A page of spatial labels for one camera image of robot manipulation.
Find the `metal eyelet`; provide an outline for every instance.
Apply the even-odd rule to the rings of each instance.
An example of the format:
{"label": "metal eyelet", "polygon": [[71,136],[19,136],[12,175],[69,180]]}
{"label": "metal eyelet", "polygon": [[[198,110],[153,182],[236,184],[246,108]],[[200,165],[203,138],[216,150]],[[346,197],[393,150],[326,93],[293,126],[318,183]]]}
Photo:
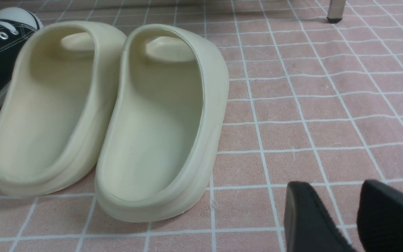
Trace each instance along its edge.
{"label": "metal eyelet", "polygon": [[3,39],[3,40],[8,39],[7,33],[0,31],[0,38]]}

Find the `metal leg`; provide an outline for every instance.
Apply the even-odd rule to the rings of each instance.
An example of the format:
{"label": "metal leg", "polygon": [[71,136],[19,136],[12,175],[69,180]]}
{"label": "metal leg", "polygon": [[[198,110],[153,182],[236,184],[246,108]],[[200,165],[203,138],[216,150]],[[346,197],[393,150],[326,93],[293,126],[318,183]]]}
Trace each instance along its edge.
{"label": "metal leg", "polygon": [[327,12],[327,20],[331,24],[336,24],[343,19],[343,11],[346,0],[331,0],[329,3],[329,11]]}

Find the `beige foam slide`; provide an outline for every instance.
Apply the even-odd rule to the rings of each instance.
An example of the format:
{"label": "beige foam slide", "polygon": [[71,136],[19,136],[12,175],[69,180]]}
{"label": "beige foam slide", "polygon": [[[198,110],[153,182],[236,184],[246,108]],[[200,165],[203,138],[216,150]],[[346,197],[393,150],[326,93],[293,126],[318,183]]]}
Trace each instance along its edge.
{"label": "beige foam slide", "polygon": [[110,25],[68,21],[27,41],[0,112],[2,192],[48,194],[91,171],[115,104],[125,40]]}
{"label": "beige foam slide", "polygon": [[[147,41],[171,47],[150,56]],[[229,89],[221,53],[194,33],[149,24],[128,37],[120,87],[96,169],[101,208],[127,222],[191,208],[212,175]]]}

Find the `grid pattern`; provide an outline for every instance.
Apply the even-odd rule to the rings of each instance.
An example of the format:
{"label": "grid pattern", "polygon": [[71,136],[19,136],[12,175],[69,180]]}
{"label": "grid pattern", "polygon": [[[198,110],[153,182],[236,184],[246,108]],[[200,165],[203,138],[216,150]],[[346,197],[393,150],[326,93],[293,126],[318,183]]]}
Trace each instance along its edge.
{"label": "grid pattern", "polygon": [[285,251],[289,181],[312,183],[362,251],[360,186],[403,191],[403,0],[0,0],[44,24],[89,20],[129,34],[171,24],[215,43],[230,94],[214,175],[185,214],[124,223],[96,204],[94,172],[35,198],[0,192],[0,251]]}

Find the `floor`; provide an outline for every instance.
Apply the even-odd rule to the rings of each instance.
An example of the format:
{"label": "floor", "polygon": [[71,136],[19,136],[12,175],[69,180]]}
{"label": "floor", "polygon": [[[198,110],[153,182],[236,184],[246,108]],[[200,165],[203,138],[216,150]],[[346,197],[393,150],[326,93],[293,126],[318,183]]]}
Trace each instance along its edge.
{"label": "floor", "polygon": [[97,206],[94,172],[58,193],[0,192],[0,252],[284,251],[286,184],[312,183],[337,227],[362,251],[360,186],[403,191],[403,0],[0,0],[44,24],[89,20],[126,34],[149,23],[215,43],[230,94],[210,187],[185,214],[116,221]]}

